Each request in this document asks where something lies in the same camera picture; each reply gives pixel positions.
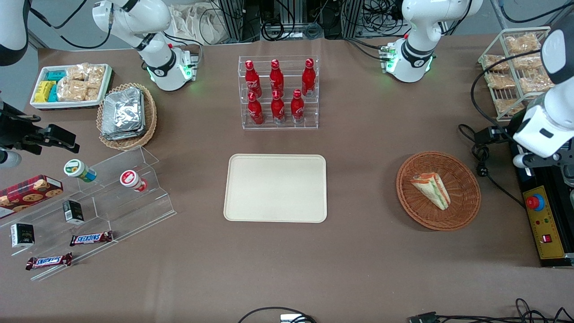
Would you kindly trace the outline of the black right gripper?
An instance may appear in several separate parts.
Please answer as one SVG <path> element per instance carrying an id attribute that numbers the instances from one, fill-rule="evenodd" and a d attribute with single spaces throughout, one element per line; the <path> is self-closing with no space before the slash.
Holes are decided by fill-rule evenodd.
<path id="1" fill-rule="evenodd" d="M 25 114 L 6 102 L 1 103 L 0 112 L 0 147 L 41 155 L 42 147 L 27 141 L 27 137 L 34 137 L 41 130 L 41 127 L 34 124 L 41 121 L 41 117 Z M 63 127 L 49 124 L 43 129 L 43 134 L 45 136 L 43 144 L 46 147 L 62 148 L 74 154 L 80 151 L 76 135 Z"/>

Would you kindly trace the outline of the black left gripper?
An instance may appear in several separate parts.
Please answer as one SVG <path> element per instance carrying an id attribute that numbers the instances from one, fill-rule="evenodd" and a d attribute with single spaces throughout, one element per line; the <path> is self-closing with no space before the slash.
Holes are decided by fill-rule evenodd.
<path id="1" fill-rule="evenodd" d="M 507 127 L 485 127 L 475 133 L 476 144 L 501 144 L 508 139 Z M 522 165 L 526 168 L 557 167 L 566 185 L 574 187 L 574 144 L 564 144 L 553 155 L 541 157 L 526 150 Z"/>

